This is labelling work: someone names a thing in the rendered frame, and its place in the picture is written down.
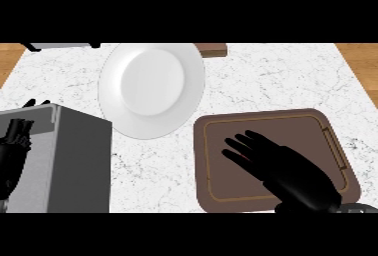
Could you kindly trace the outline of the white round plate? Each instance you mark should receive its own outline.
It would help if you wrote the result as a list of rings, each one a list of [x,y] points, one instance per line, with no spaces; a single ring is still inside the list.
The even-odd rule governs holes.
[[[205,68],[191,43],[123,43],[99,76],[99,104],[115,130],[135,139],[170,134],[191,118],[205,89]]]

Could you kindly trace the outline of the grey appliance with black legs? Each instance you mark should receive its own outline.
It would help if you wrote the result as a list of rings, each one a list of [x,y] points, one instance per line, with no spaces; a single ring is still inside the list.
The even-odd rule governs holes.
[[[24,43],[24,46],[31,52],[40,52],[45,49],[92,47],[99,48],[99,43]]]

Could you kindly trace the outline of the brown wooden block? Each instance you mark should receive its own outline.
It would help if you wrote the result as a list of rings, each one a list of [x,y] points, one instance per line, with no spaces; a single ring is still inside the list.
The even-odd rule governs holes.
[[[197,43],[195,46],[204,58],[228,56],[228,45],[225,43]]]

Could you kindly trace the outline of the brown rectangular tray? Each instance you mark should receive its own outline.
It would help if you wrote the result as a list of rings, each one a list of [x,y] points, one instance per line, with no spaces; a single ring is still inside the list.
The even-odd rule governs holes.
[[[205,211],[267,211],[281,203],[257,178],[222,154],[225,140],[248,130],[318,165],[346,203],[359,201],[361,185],[328,118],[315,109],[296,109],[208,115],[195,121],[197,198]]]

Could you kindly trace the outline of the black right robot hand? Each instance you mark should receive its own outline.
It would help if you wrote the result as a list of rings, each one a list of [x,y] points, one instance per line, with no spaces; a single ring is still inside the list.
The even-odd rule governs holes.
[[[235,151],[223,149],[222,154],[263,182],[281,200],[276,213],[338,211],[343,197],[331,178],[297,151],[251,130],[226,138],[225,142]]]

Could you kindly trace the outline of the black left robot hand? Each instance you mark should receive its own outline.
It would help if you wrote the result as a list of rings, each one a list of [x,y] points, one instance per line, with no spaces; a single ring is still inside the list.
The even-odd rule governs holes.
[[[28,102],[24,104],[22,108],[36,106],[36,99],[30,99]],[[50,104],[50,100],[45,100],[40,105]]]

